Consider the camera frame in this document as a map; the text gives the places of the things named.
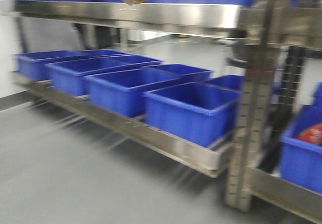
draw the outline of red object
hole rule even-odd
[[[298,135],[297,139],[316,145],[322,145],[322,123],[304,130]]]

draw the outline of wall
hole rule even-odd
[[[162,36],[169,35],[168,33],[153,32],[153,31],[139,31],[129,30],[128,39],[133,41],[142,41],[154,39]]]
[[[12,55],[20,52],[15,20],[0,16],[0,98],[23,91],[13,84],[10,72],[16,69]]]

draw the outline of floor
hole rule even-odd
[[[10,38],[6,26],[1,33]],[[11,39],[1,45],[3,63],[18,47]],[[223,47],[209,39],[172,39],[134,52],[223,72]],[[321,66],[312,65],[305,74],[318,79]],[[21,90],[6,78],[13,67],[1,65],[0,97]],[[310,101],[314,84],[305,83],[300,103]],[[249,213],[225,206],[226,174],[208,178],[49,103],[0,111],[0,144],[0,223],[310,223],[256,198]]]

